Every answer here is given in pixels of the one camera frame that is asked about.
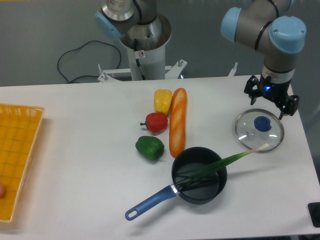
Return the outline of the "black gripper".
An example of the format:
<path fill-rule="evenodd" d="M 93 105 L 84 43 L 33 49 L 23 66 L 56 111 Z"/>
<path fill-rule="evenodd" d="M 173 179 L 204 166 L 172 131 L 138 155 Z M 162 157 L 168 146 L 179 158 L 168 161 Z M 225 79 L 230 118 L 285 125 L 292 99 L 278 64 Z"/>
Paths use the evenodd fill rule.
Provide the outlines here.
<path fill-rule="evenodd" d="M 282 77 L 280 74 L 273 76 L 262 73 L 260 80 L 255 75 L 252 75 L 246 82 L 244 93 L 250 98 L 251 105 L 261 95 L 273 103 L 284 103 L 279 106 L 280 114 L 278 119 L 281 120 L 284 116 L 292 117 L 298 110 L 300 102 L 298 95 L 288 95 L 290 83 L 291 78 Z"/>

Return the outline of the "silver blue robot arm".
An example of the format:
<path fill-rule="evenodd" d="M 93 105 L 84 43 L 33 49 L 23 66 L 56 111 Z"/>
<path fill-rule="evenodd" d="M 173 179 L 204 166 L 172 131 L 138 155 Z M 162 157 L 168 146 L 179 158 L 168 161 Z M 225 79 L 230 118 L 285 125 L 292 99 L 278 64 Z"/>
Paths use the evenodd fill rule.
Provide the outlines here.
<path fill-rule="evenodd" d="M 293 3 L 255 0 L 247 9 L 232 7 L 220 26 L 223 37 L 264 56 L 260 77 L 251 76 L 244 93 L 252 105 L 260 97 L 274 103 L 280 111 L 279 119 L 293 116 L 300 100 L 297 95 L 288 95 L 288 89 L 305 45 L 307 28 L 299 18 L 284 15 Z"/>

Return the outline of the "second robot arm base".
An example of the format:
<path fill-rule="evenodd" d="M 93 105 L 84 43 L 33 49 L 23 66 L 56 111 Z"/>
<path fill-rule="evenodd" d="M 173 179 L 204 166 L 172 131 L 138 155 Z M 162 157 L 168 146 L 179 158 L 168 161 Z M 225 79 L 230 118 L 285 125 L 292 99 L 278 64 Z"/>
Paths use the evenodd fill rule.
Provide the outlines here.
<path fill-rule="evenodd" d="M 148 25 L 158 15 L 156 0 L 103 0 L 94 19 L 111 40 L 120 39 L 136 25 Z"/>

